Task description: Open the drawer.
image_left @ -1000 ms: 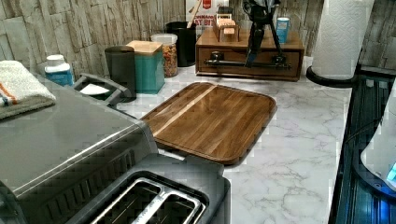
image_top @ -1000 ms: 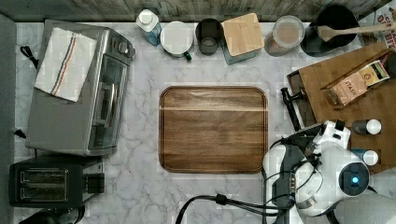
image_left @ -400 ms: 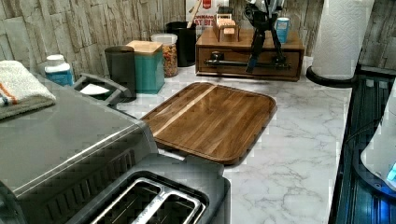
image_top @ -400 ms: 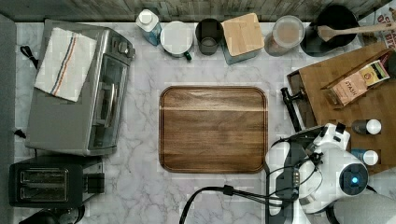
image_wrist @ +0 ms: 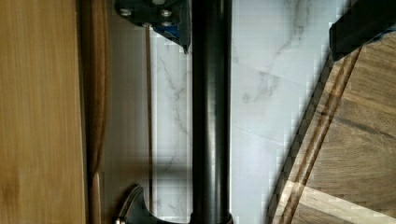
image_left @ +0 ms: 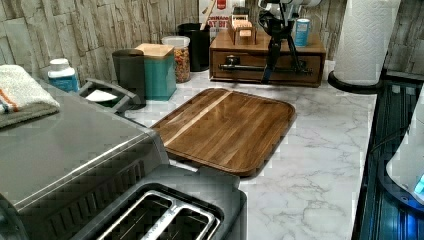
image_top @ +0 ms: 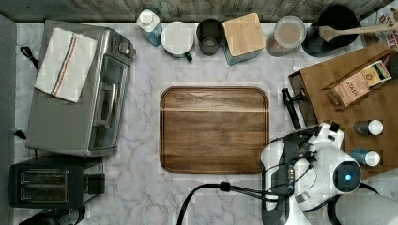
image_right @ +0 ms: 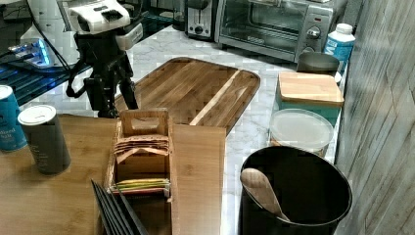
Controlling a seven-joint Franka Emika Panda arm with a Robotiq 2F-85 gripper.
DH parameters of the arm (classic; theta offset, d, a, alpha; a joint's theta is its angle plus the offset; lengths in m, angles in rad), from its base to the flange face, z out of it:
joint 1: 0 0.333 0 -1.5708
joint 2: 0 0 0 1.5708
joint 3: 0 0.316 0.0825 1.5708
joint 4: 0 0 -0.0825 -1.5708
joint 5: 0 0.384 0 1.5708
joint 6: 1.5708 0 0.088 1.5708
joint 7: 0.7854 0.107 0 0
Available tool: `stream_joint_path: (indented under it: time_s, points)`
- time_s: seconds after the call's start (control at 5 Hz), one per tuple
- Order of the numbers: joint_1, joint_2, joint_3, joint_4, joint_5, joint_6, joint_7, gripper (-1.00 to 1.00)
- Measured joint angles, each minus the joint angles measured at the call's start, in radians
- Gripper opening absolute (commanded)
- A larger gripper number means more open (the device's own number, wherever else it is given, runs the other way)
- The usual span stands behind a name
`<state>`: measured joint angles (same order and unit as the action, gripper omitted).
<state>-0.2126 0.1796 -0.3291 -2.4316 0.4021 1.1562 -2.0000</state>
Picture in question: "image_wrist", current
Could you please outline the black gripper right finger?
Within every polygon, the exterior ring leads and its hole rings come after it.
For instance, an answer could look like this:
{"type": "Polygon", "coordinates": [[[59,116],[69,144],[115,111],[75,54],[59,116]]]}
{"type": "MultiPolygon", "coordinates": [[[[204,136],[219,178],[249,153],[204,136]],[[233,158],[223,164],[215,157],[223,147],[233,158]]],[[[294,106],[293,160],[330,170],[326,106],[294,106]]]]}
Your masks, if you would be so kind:
{"type": "Polygon", "coordinates": [[[396,0],[357,0],[329,31],[336,62],[395,24],[396,0]]]}

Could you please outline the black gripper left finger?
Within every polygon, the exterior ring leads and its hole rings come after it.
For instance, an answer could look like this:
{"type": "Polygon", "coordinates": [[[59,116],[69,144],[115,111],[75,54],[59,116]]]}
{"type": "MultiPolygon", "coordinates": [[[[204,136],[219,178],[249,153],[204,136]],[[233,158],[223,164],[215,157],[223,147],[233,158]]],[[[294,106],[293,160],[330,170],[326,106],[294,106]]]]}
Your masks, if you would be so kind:
{"type": "Polygon", "coordinates": [[[151,27],[188,53],[191,44],[190,0],[115,0],[114,8],[128,22],[151,27]]]}

